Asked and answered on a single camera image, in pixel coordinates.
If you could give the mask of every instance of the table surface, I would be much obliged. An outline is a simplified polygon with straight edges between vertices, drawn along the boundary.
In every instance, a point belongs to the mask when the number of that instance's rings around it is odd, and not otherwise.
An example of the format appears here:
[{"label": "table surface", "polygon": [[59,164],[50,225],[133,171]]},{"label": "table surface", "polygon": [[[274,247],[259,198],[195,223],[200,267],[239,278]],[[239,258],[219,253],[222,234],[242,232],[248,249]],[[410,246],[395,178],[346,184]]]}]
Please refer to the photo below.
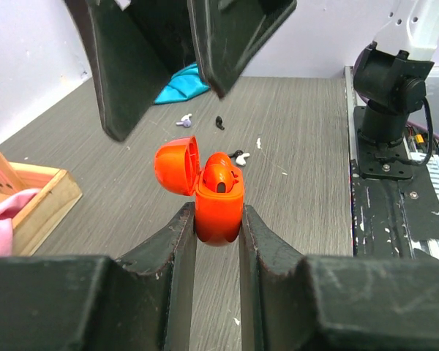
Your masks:
[{"label": "table surface", "polygon": [[[70,170],[83,190],[37,254],[118,257],[163,227],[192,199],[157,183],[154,153],[168,140],[195,135],[202,164],[215,151],[251,154],[243,169],[246,203],[290,245],[305,254],[349,255],[345,101],[342,79],[241,78],[222,102],[206,93],[152,107],[122,145],[101,130],[89,80],[0,149],[13,162]],[[177,127],[187,113],[192,127]],[[217,116],[225,131],[215,127]],[[197,255],[190,349],[240,350],[237,242],[199,244]]]}]

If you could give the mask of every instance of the pink cloth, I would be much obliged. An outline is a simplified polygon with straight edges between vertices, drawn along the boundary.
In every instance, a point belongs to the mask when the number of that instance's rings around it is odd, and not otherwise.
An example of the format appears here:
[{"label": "pink cloth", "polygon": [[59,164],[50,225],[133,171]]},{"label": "pink cloth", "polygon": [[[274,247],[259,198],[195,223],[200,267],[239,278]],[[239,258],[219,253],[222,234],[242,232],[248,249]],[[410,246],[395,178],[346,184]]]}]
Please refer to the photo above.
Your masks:
[{"label": "pink cloth", "polygon": [[12,254],[13,225],[12,218],[23,209],[40,189],[26,189],[8,197],[0,203],[0,256]]}]

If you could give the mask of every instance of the orange earbud case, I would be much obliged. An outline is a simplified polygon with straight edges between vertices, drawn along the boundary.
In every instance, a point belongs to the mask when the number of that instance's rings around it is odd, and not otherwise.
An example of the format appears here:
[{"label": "orange earbud case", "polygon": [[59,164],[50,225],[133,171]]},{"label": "orange earbud case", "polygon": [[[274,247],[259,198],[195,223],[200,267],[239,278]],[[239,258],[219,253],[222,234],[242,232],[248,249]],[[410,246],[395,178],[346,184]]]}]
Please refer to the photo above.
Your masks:
[{"label": "orange earbud case", "polygon": [[195,232],[205,244],[236,240],[244,205],[244,179],[224,152],[211,155],[203,169],[195,136],[172,140],[154,156],[154,173],[168,191],[195,195]]}]

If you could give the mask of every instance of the black earbud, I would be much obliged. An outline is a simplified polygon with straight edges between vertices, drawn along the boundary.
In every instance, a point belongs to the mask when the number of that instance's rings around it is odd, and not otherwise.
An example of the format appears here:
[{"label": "black earbud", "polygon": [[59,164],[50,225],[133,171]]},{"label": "black earbud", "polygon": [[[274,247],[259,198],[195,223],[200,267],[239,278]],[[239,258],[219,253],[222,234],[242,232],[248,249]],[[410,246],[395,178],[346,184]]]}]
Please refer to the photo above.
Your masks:
[{"label": "black earbud", "polygon": [[225,130],[225,128],[222,126],[222,118],[220,116],[217,116],[215,123],[218,128],[220,128],[221,130]]},{"label": "black earbud", "polygon": [[242,150],[236,150],[232,154],[229,154],[230,159],[235,159],[237,156],[241,156],[244,152]]}]

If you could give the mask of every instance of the white earbud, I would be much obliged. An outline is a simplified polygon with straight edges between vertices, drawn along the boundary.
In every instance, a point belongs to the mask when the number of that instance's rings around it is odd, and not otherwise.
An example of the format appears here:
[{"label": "white earbud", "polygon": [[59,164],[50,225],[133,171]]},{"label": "white earbud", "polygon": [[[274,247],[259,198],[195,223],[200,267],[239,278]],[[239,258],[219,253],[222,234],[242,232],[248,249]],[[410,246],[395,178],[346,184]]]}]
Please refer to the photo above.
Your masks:
[{"label": "white earbud", "polygon": [[242,155],[239,155],[236,157],[236,163],[239,166],[245,166],[246,165],[246,158],[249,157],[250,154],[248,152],[243,153]]},{"label": "white earbud", "polygon": [[192,122],[190,121],[190,117],[192,117],[191,113],[185,115],[184,117],[181,118],[180,122],[176,122],[176,126],[184,126],[185,128],[189,128],[192,125]]}]

